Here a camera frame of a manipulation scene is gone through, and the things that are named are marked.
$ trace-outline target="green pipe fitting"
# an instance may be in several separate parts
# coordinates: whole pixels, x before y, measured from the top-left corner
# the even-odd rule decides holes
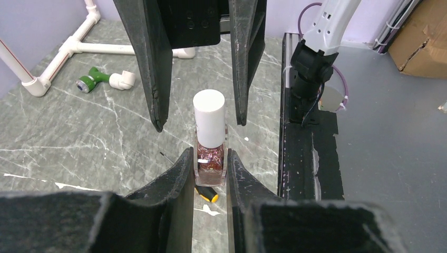
[[[99,82],[108,82],[110,75],[101,73],[96,67],[92,67],[89,75],[85,75],[76,80],[77,88],[84,92],[91,92]]]

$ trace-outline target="purple cable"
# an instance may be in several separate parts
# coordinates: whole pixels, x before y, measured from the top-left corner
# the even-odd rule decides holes
[[[303,37],[303,33],[301,31],[301,19],[303,18],[303,14],[311,7],[313,6],[322,6],[322,3],[311,3],[309,5],[307,5],[306,7],[304,7],[304,9],[301,11],[301,13],[299,14],[298,17],[298,36]],[[343,97],[343,101],[341,102],[341,104],[343,104],[343,106],[339,106],[337,110],[335,110],[336,112],[338,112],[341,109],[345,109],[346,110],[346,105],[348,103],[348,97],[349,97],[349,91],[348,91],[348,84],[346,82],[345,76],[343,76],[343,74],[341,73],[341,71],[336,67],[333,66],[335,72],[337,72],[337,74],[340,76],[340,78],[342,79],[342,83],[343,83],[343,88],[345,89],[345,96]]]

